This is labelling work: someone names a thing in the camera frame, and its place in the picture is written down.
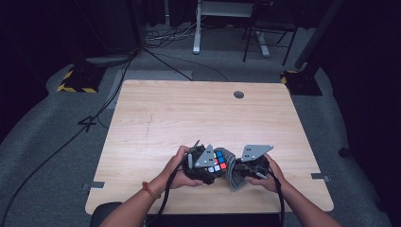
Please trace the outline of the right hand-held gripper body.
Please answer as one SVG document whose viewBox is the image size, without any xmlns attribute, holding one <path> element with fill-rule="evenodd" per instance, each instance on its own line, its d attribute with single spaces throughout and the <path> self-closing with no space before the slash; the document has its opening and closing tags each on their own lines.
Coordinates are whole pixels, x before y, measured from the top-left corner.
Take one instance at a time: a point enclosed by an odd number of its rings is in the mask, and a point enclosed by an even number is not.
<svg viewBox="0 0 401 227">
<path fill-rule="evenodd" d="M 240 175 L 249 176 L 258 180 L 267 179 L 269 175 L 270 162 L 265 154 L 273 149 L 273 145 L 247 145 L 243 149 L 240 164 L 243 169 Z"/>
</svg>

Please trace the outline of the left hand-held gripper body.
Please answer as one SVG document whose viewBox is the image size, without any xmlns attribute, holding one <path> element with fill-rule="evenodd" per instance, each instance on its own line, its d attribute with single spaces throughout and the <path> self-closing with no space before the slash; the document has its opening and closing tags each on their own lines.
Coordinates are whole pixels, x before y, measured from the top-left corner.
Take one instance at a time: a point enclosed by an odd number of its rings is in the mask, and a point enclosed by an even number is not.
<svg viewBox="0 0 401 227">
<path fill-rule="evenodd" d="M 202 181 L 207 174 L 216 174 L 208 171 L 208 167 L 214 163 L 213 147 L 211 145 L 205 147 L 197 141 L 183 158 L 183 172 L 191 180 Z"/>
</svg>

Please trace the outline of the multicoloured puzzle cube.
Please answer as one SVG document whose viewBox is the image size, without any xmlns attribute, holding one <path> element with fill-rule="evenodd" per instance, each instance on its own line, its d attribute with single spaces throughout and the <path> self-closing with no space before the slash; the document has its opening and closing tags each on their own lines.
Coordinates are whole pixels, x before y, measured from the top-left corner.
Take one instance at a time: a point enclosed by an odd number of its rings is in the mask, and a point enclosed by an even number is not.
<svg viewBox="0 0 401 227">
<path fill-rule="evenodd" d="M 223 172 L 227 169 L 226 161 L 221 150 L 214 152 L 215 163 L 213 166 L 208 167 L 211 173 Z"/>
</svg>

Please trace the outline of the grey fluffy cloth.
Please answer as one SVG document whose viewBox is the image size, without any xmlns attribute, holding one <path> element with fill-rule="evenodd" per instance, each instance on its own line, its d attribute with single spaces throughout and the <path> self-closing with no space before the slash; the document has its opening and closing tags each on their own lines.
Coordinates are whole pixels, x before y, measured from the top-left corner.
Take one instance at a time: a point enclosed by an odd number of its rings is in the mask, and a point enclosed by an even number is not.
<svg viewBox="0 0 401 227">
<path fill-rule="evenodd" d="M 235 171 L 236 157 L 226 148 L 216 148 L 216 151 L 221 151 L 225 160 L 227 169 L 225 170 L 225 179 L 229 182 L 233 191 L 237 191 L 245 182 L 245 178 Z"/>
</svg>

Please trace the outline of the person's right hand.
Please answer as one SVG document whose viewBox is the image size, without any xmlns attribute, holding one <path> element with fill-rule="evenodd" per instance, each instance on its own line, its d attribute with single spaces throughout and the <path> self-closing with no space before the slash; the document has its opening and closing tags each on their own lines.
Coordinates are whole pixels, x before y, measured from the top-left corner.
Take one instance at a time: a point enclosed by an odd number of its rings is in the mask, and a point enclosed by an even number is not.
<svg viewBox="0 0 401 227">
<path fill-rule="evenodd" d="M 285 191 L 285 189 L 288 187 L 288 181 L 285 179 L 280 166 L 268 154 L 265 154 L 265 157 L 270 163 L 270 168 L 273 176 L 269 176 L 267 179 L 261 180 L 252 177 L 246 177 L 245 180 L 252 185 L 261 185 L 270 192 L 275 193 L 278 192 L 276 182 L 279 182 L 281 190 Z"/>
</svg>

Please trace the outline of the person's left hand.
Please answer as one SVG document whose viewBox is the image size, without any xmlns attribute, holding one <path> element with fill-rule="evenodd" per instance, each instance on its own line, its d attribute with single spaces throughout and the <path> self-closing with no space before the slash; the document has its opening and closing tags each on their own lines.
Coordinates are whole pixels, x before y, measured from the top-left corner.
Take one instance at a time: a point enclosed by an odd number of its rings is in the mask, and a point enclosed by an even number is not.
<svg viewBox="0 0 401 227">
<path fill-rule="evenodd" d="M 181 166 L 180 162 L 188 151 L 189 148 L 186 146 L 179 147 L 177 153 L 170 158 L 164 169 L 149 183 L 149 188 L 153 193 L 156 195 L 164 193 L 166 191 L 167 181 L 170 177 L 173 177 L 169 187 L 170 189 L 176 189 L 182 186 L 196 187 L 202 185 L 202 181 L 191 180 L 182 171 L 176 170 L 176 167 Z"/>
</svg>

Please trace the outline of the person's dark clothing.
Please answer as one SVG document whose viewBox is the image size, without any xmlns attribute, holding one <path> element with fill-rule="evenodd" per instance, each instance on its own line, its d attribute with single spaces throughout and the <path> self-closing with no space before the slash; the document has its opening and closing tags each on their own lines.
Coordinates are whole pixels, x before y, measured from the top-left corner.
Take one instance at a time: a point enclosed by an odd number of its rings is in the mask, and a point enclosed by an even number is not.
<svg viewBox="0 0 401 227">
<path fill-rule="evenodd" d="M 144 227 L 281 227 L 277 214 L 148 216 Z"/>
</svg>

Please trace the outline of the grey tape strip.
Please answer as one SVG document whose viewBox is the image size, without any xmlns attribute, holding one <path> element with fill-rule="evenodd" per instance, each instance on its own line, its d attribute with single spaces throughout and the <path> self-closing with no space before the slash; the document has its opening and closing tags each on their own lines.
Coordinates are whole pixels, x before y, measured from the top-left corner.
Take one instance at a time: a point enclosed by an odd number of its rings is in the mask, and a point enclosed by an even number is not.
<svg viewBox="0 0 401 227">
<path fill-rule="evenodd" d="M 331 182 L 331 179 L 322 173 L 311 173 L 310 175 L 313 180 L 324 180 L 326 183 Z"/>
<path fill-rule="evenodd" d="M 102 189 L 104 187 L 104 182 L 91 182 L 91 183 L 84 183 L 82 185 L 83 191 L 90 191 L 91 189 Z"/>
</svg>

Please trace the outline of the black yellow striped stand base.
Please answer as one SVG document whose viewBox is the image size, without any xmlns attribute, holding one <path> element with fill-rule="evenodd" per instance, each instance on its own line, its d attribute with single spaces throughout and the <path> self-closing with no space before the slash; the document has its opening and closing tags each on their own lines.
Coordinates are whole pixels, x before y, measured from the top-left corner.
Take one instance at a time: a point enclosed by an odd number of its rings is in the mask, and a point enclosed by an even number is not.
<svg viewBox="0 0 401 227">
<path fill-rule="evenodd" d="M 105 67 L 90 66 L 87 70 L 83 70 L 72 66 L 65 74 L 57 91 L 89 94 L 97 93 L 105 72 Z"/>
<path fill-rule="evenodd" d="M 283 71 L 280 73 L 280 80 L 292 96 L 321 96 L 323 94 L 315 78 L 302 71 Z"/>
</svg>

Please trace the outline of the black stool seat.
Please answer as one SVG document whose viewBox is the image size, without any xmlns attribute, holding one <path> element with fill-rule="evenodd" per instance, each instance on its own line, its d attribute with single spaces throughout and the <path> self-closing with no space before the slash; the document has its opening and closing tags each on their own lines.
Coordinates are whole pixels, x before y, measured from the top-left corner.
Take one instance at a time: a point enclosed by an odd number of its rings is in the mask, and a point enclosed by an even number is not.
<svg viewBox="0 0 401 227">
<path fill-rule="evenodd" d="M 119 205 L 120 202 L 108 202 L 100 204 L 92 214 L 90 227 L 99 227 L 103 220 Z"/>
</svg>

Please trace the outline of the black tape floor mark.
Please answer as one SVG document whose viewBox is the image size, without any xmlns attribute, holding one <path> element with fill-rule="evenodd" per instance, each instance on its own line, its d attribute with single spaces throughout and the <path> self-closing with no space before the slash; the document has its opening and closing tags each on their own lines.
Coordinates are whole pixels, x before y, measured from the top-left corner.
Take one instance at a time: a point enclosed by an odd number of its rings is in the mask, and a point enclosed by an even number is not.
<svg viewBox="0 0 401 227">
<path fill-rule="evenodd" d="M 85 117 L 84 119 L 80 120 L 78 122 L 79 125 L 81 125 L 84 128 L 85 132 L 88 132 L 92 126 L 96 124 L 95 118 L 91 115 Z"/>
</svg>

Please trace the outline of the dark slanted stand pole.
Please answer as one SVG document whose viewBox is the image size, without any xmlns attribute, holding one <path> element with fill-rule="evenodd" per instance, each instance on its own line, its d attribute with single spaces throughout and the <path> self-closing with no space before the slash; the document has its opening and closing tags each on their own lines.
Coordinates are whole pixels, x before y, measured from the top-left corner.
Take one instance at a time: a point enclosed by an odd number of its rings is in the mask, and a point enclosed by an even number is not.
<svg viewBox="0 0 401 227">
<path fill-rule="evenodd" d="M 294 63 L 294 66 L 297 69 L 301 69 L 303 65 L 308 62 L 308 60 L 312 56 L 312 52 L 318 45 L 319 40 L 323 36 L 324 32 L 329 27 L 330 23 L 332 22 L 333 18 L 337 14 L 339 8 L 341 7 L 344 0 L 330 0 L 330 5 L 324 13 L 324 16 L 320 20 L 319 24 L 316 26 L 316 29 L 307 42 L 304 50 L 302 51 L 301 55 L 299 56 L 298 60 Z"/>
</svg>

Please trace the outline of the black metal chair frame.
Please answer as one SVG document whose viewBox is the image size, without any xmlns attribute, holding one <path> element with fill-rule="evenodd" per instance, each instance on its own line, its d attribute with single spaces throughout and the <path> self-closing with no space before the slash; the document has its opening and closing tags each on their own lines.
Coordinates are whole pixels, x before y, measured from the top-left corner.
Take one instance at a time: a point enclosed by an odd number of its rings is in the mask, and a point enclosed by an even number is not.
<svg viewBox="0 0 401 227">
<path fill-rule="evenodd" d="M 242 38 L 246 39 L 242 61 L 245 62 L 247 59 L 248 49 L 252 44 L 251 35 L 253 32 L 259 35 L 263 33 L 281 34 L 281 38 L 276 42 L 277 47 L 280 47 L 280 42 L 290 32 L 291 38 L 289 44 L 285 45 L 287 52 L 282 62 L 282 65 L 285 65 L 297 34 L 297 19 L 298 15 L 289 0 L 256 0 L 242 36 Z"/>
</svg>

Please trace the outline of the white desk frame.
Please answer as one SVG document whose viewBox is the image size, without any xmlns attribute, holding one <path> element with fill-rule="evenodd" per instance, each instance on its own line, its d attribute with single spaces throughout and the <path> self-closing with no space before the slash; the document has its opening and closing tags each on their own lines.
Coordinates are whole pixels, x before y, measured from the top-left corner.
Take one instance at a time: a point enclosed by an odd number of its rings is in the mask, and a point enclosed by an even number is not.
<svg viewBox="0 0 401 227">
<path fill-rule="evenodd" d="M 196 31 L 192 52 L 194 54 L 201 52 L 201 19 L 203 16 L 250 18 L 252 7 L 251 3 L 197 0 Z"/>
</svg>

